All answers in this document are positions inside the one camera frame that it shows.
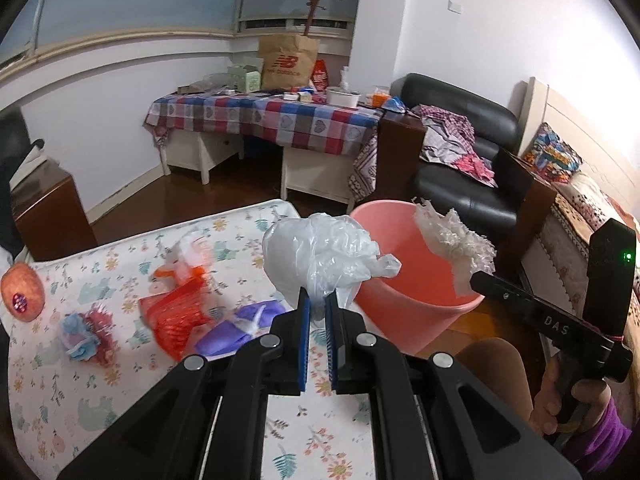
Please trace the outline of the right hand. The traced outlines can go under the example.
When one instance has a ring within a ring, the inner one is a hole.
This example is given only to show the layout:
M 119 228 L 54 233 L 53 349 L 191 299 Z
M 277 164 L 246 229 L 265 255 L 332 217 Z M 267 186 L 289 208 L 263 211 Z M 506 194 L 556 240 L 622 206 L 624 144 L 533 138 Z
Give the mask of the right hand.
M 554 434 L 558 430 L 558 414 L 562 408 L 561 395 L 556 390 L 559 372 L 560 361 L 556 354 L 544 371 L 541 389 L 535 396 L 534 408 L 529 416 L 529 426 L 540 436 Z M 603 380 L 583 379 L 574 385 L 573 398 L 588 406 L 579 432 L 586 432 L 600 422 L 610 403 L 611 394 L 610 386 Z

